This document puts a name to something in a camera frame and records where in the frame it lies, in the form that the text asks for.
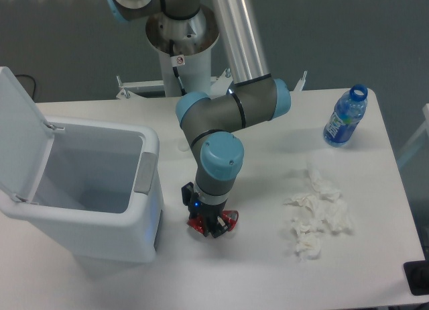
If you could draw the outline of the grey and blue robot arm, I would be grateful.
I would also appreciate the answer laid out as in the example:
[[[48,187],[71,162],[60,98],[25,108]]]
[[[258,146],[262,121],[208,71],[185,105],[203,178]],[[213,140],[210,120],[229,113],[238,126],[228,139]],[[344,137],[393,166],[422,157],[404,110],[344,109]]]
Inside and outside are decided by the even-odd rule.
[[[107,0],[123,21],[146,18],[151,45],[168,57],[166,85],[174,85],[176,116],[197,164],[194,182],[182,187],[188,225],[217,238],[231,231],[236,211],[225,204],[243,165],[242,130],[286,114],[291,107],[284,81],[269,71],[250,0]],[[232,87],[212,99],[191,87],[183,70],[190,58],[222,40],[232,73]]]

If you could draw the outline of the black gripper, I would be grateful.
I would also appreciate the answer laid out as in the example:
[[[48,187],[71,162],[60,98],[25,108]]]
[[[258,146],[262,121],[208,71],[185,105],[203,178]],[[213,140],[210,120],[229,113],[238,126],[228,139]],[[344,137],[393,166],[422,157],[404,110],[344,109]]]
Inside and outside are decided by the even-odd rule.
[[[203,203],[189,182],[181,188],[183,204],[192,210],[192,228],[203,228],[203,236],[217,238],[229,230],[229,221],[223,210],[226,201],[217,205]]]

